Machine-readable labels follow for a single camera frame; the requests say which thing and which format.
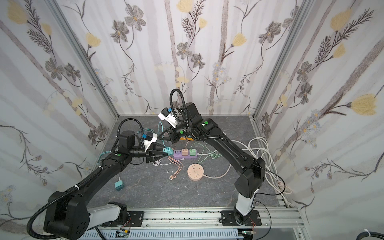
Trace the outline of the teal charger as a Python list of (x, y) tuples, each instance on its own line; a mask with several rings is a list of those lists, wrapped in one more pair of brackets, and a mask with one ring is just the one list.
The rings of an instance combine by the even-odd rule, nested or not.
[(115, 182), (115, 190), (116, 191), (121, 191), (124, 187), (125, 187), (125, 185), (124, 185), (122, 180)]
[(173, 155), (174, 150), (171, 147), (165, 147), (163, 148), (163, 152), (166, 153), (168, 156)]

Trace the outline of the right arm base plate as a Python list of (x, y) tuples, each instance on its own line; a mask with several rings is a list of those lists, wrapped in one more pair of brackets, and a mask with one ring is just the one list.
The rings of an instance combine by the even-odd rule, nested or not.
[(246, 216), (241, 215), (235, 210), (221, 211), (220, 223), (224, 227), (259, 227), (262, 225), (260, 214), (256, 210), (250, 211)]

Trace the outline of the purple power strip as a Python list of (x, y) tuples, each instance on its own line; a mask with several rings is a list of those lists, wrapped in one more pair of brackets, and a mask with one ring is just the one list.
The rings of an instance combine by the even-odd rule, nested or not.
[(198, 153), (196, 149), (174, 150), (173, 152), (173, 158), (175, 160), (196, 159), (197, 157), (198, 157)]

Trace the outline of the orange power strip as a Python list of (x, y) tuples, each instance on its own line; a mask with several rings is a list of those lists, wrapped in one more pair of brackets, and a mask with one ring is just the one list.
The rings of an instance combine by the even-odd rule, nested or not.
[(182, 140), (182, 141), (194, 141), (194, 139), (189, 138), (189, 137), (181, 137), (180, 140)]

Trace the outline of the pink round power strip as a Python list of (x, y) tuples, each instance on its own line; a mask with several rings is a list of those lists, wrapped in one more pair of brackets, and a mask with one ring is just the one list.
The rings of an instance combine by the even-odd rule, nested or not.
[(204, 168), (200, 164), (191, 164), (187, 174), (190, 180), (199, 181), (204, 177)]

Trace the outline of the pink charger plug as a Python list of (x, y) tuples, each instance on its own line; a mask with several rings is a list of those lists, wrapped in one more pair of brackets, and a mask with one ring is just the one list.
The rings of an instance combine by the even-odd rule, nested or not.
[(188, 156), (189, 155), (189, 149), (182, 149), (182, 156)]

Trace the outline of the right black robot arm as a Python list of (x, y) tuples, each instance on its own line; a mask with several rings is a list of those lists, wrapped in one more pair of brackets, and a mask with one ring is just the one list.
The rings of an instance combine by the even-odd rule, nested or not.
[(170, 127), (160, 134), (160, 139), (177, 143), (181, 138), (190, 137), (195, 142), (203, 141), (215, 148), (236, 170), (239, 178), (235, 181), (238, 200), (234, 207), (237, 224), (245, 225), (250, 219), (255, 196), (270, 173), (263, 158), (254, 157), (243, 151), (210, 118), (203, 118), (196, 105), (186, 103), (183, 93), (176, 88), (170, 92), (170, 108), (161, 111), (159, 117)]

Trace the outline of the green charger plug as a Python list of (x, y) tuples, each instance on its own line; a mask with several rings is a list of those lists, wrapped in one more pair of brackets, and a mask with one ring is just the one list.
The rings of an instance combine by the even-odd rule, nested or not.
[(196, 156), (197, 155), (196, 149), (189, 149), (189, 155), (190, 156)]

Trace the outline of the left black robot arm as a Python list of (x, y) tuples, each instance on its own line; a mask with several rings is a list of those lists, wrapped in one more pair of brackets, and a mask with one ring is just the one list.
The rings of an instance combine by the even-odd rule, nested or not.
[(125, 204), (110, 202), (99, 208), (89, 209), (88, 204), (96, 193), (114, 176), (121, 173), (134, 158), (144, 158), (153, 163), (166, 156), (157, 140), (159, 135), (132, 131), (117, 131), (111, 152), (100, 161), (99, 167), (85, 179), (64, 192), (53, 193), (48, 202), (37, 210), (27, 223), (27, 233), (34, 239), (79, 239), (87, 230), (98, 229), (111, 223), (126, 226), (132, 219)]

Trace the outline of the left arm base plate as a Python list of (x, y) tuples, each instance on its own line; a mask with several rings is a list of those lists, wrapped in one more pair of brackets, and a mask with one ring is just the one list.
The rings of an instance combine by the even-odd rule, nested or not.
[(143, 211), (128, 211), (127, 216), (124, 218), (121, 228), (141, 227), (144, 220)]

